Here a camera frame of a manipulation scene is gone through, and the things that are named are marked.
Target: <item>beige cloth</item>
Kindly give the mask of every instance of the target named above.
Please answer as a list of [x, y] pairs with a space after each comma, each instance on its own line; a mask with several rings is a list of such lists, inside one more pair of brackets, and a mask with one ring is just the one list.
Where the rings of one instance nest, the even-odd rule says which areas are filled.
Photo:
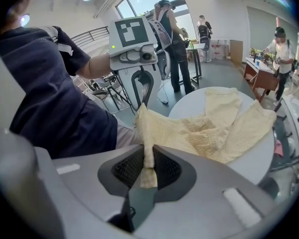
[[205, 114], [171, 119], [141, 105], [136, 117], [137, 132], [144, 144], [141, 187], [157, 186], [152, 147], [155, 144], [228, 163], [261, 140], [276, 120], [274, 111], [263, 109], [256, 100], [237, 116], [241, 99], [236, 89], [206, 90]]

